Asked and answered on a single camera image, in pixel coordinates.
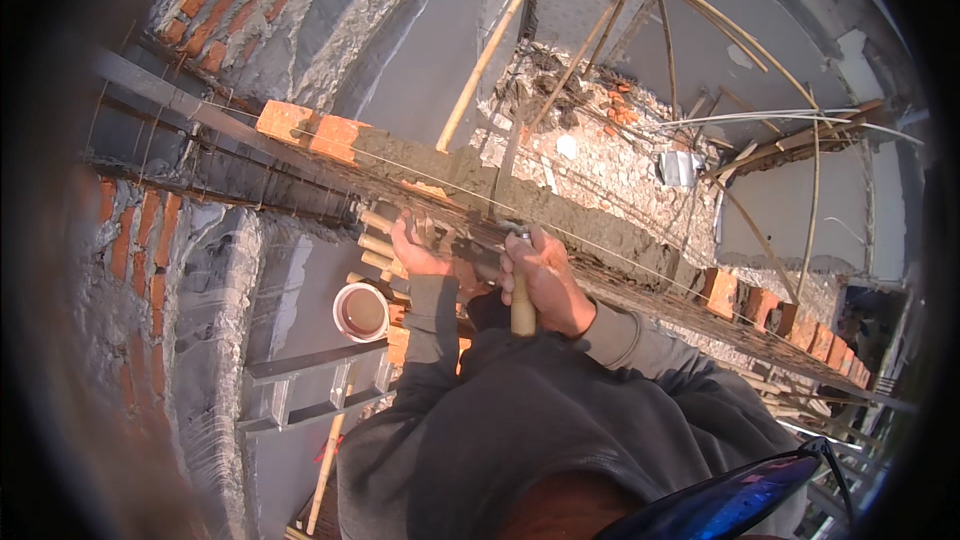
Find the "dark gray sweatshirt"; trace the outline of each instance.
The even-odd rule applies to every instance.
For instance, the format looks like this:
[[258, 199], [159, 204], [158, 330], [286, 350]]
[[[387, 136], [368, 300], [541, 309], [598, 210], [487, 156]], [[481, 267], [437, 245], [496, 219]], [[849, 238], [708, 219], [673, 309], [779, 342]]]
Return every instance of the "dark gray sweatshirt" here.
[[[638, 313], [597, 303], [572, 342], [485, 330], [458, 376], [457, 280], [412, 275], [410, 289], [393, 406], [338, 456], [344, 538], [489, 538], [545, 476], [603, 473], [652, 503], [797, 448], [746, 381]], [[805, 498], [753, 532], [789, 537]]]

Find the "blue sunglasses lens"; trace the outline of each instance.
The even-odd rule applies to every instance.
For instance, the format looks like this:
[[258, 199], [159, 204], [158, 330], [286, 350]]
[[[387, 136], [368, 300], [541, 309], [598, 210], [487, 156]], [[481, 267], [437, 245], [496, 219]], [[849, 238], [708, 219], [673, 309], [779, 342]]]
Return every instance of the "blue sunglasses lens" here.
[[748, 465], [681, 490], [614, 522], [600, 540], [717, 540], [743, 534], [773, 512], [817, 470], [814, 455]]

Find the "person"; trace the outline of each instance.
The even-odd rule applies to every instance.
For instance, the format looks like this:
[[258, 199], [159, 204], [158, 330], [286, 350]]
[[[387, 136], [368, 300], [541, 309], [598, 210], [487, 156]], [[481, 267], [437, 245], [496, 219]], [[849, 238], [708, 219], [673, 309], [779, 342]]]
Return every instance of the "person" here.
[[[458, 375], [463, 263], [428, 250], [409, 220], [404, 210], [390, 233], [409, 272], [406, 361], [392, 406], [342, 441], [344, 538], [592, 538], [797, 448], [743, 378], [584, 294], [565, 246], [537, 226], [532, 244], [507, 236], [497, 290], [463, 284], [476, 333]], [[538, 311], [534, 337], [510, 332], [515, 271]], [[804, 507], [795, 494], [750, 534], [789, 537]]]

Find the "plastic bucket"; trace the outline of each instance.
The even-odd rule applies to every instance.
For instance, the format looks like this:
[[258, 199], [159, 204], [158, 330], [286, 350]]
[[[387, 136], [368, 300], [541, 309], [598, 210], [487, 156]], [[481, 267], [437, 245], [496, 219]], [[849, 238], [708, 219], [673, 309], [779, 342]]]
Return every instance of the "plastic bucket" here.
[[387, 336], [390, 307], [380, 290], [369, 283], [348, 283], [333, 299], [333, 321], [354, 342], [373, 342]]

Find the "sunglasses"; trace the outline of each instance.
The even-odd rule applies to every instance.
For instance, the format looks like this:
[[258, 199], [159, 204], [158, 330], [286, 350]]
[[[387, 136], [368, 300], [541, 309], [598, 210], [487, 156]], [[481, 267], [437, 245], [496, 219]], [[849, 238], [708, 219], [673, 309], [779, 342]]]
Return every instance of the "sunglasses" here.
[[607, 525], [594, 540], [726, 540], [746, 533], [813, 478], [822, 459], [833, 471], [849, 526], [854, 506], [830, 441], [790, 450], [684, 488]]

